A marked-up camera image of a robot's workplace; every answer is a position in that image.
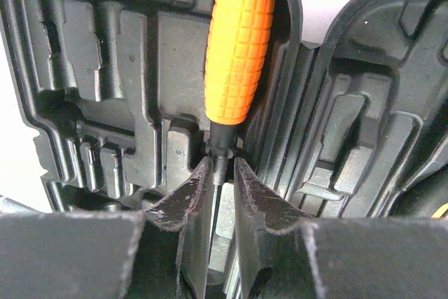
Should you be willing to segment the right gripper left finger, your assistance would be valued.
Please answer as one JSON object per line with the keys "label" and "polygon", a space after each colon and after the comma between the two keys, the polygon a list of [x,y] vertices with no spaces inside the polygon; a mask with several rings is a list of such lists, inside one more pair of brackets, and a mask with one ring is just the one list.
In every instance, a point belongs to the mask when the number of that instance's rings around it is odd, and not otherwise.
{"label": "right gripper left finger", "polygon": [[148,211],[1,215],[2,298],[203,298],[213,163]]}

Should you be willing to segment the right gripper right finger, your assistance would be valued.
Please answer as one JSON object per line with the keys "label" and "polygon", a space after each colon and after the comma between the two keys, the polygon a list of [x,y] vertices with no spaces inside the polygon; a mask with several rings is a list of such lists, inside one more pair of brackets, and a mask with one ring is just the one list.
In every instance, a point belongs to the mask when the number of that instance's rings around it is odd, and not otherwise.
{"label": "right gripper right finger", "polygon": [[316,218],[234,162],[243,298],[446,298],[447,222]]}

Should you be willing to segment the orange handled needle-nose pliers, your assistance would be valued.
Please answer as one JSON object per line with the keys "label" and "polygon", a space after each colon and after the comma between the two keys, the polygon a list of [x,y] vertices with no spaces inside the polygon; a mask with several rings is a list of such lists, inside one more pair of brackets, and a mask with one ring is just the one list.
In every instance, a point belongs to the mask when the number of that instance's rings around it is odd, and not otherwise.
{"label": "orange handled needle-nose pliers", "polygon": [[447,214],[448,214],[448,203],[445,203],[434,212],[431,218],[446,218]]}

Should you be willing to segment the black plastic tool case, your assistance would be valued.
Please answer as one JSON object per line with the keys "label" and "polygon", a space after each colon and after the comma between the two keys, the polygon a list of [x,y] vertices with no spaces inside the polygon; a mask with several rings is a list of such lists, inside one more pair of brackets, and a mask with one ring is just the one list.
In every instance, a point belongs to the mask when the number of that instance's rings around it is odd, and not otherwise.
{"label": "black plastic tool case", "polygon": [[1,0],[52,211],[2,298],[446,298],[447,0]]}

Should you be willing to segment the orange grip bit screwdriver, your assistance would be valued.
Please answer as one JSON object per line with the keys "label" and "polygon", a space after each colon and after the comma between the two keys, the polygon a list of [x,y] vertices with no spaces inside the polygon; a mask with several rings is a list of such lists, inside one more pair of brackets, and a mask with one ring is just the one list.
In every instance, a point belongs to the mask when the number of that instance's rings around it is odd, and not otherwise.
{"label": "orange grip bit screwdriver", "polygon": [[265,62],[275,0],[215,0],[206,47],[204,102],[210,121],[206,147],[213,183],[225,182],[235,129],[249,112]]}

